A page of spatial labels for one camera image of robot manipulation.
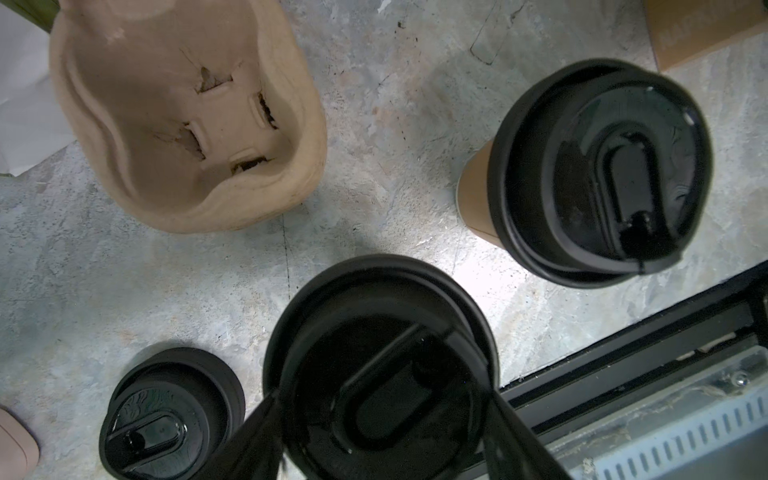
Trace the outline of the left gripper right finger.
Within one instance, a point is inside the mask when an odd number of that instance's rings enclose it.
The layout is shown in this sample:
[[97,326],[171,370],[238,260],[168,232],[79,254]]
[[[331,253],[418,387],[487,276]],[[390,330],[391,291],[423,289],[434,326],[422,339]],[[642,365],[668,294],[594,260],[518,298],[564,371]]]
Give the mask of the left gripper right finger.
[[483,444],[490,479],[570,479],[496,391],[489,396]]

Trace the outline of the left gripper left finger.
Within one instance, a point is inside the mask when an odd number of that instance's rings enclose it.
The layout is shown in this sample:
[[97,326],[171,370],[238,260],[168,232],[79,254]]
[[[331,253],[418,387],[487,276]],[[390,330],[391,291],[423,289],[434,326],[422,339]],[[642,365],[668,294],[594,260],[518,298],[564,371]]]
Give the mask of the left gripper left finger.
[[283,457],[282,433],[282,411],[275,390],[193,479],[275,480]]

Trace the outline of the black cup lid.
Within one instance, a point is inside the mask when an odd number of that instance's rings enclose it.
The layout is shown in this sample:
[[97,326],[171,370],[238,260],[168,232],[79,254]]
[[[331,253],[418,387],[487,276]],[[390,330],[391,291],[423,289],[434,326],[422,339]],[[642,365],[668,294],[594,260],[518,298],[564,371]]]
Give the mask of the black cup lid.
[[605,288],[681,260],[713,169],[705,117],[685,88],[625,61],[583,60],[531,87],[502,121],[490,220],[529,272]]
[[342,261],[279,318],[263,389],[308,479],[453,479],[481,444],[497,348],[448,274],[394,254]]

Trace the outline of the brown paper coffee cup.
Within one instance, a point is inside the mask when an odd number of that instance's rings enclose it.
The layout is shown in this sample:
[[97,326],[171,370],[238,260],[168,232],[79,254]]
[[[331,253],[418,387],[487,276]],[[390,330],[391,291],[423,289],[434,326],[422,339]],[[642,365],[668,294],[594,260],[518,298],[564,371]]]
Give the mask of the brown paper coffee cup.
[[488,200],[488,167],[493,141],[489,140],[466,164],[456,190],[458,214],[465,226],[479,238],[502,248],[495,230]]

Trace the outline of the white paper bag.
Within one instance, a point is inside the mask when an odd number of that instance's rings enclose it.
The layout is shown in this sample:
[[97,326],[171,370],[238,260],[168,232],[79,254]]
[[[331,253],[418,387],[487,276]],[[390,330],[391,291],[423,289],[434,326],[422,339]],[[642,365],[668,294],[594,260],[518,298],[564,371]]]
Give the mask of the white paper bag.
[[1,174],[19,176],[75,141],[49,75],[57,1],[1,3]]

